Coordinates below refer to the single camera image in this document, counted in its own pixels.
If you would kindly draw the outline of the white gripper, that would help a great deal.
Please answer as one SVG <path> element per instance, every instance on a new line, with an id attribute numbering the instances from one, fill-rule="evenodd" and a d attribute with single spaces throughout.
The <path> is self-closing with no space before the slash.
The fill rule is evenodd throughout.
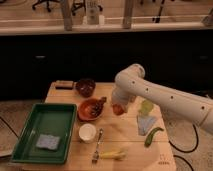
<path id="1" fill-rule="evenodd" d="M 111 94 L 111 102 L 113 104 L 120 104 L 126 106 L 129 102 L 134 100 L 134 96 L 130 93 L 120 89 L 115 88 Z"/>

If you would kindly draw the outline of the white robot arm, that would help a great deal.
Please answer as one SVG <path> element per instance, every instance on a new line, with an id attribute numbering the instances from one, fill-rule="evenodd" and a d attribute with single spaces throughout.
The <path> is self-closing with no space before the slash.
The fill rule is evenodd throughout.
<path id="1" fill-rule="evenodd" d="M 111 101 L 126 108 L 135 97 L 146 98 L 175 112 L 213 135 L 213 100 L 146 81 L 145 70 L 132 64 L 115 76 Z"/>

